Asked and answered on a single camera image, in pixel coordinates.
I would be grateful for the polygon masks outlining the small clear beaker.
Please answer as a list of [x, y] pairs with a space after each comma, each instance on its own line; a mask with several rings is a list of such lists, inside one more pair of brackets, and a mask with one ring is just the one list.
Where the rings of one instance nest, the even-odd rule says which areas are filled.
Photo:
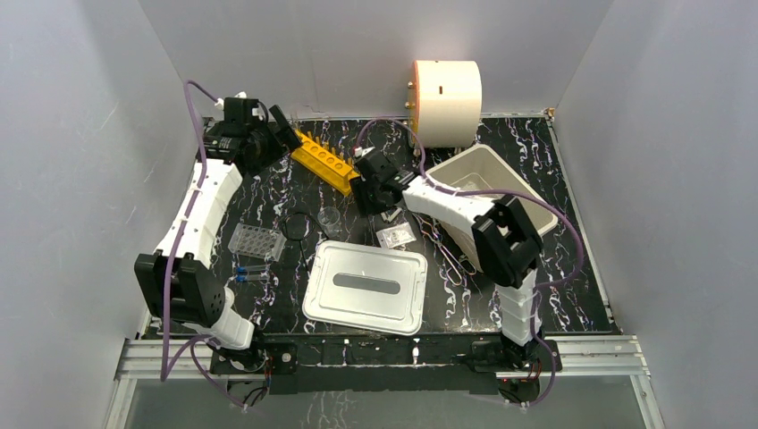
[[321, 208], [316, 219], [327, 234], [338, 234], [341, 231], [341, 212], [336, 207]]

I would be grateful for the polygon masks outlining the white clay triangle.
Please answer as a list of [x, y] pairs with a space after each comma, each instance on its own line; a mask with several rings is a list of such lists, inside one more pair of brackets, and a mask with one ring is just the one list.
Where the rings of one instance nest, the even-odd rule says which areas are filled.
[[381, 217], [385, 223], [392, 223], [402, 211], [403, 209], [401, 207], [394, 207], [393, 209], [381, 213]]

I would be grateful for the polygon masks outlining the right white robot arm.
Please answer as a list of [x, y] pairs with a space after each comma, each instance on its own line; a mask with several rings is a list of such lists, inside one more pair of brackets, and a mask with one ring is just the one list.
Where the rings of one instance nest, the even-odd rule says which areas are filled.
[[543, 242], [521, 202], [512, 196], [476, 198], [448, 190], [421, 174], [401, 170], [381, 151], [357, 148], [350, 180], [362, 215], [399, 206], [430, 216], [474, 242], [479, 270], [499, 295], [505, 362], [528, 369], [539, 357], [535, 309], [537, 262]]

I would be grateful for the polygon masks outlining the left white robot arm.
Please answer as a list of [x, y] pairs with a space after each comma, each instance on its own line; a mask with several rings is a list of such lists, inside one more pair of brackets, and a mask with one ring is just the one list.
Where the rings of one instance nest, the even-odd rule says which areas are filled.
[[227, 97], [223, 118], [200, 132], [201, 148], [171, 227], [134, 271], [149, 313], [215, 338], [246, 372], [266, 362], [256, 327], [232, 309], [232, 292], [211, 271], [216, 235], [244, 176], [255, 175], [301, 147], [281, 107]]

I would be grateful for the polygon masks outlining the yellow test tube rack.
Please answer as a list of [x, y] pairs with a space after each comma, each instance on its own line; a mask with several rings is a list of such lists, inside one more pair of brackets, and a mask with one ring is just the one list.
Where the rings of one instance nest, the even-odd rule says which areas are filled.
[[325, 181], [343, 196], [351, 193], [350, 181], [358, 177], [349, 159], [339, 156], [334, 149], [320, 144], [310, 135], [295, 130], [301, 146], [291, 153], [291, 158]]

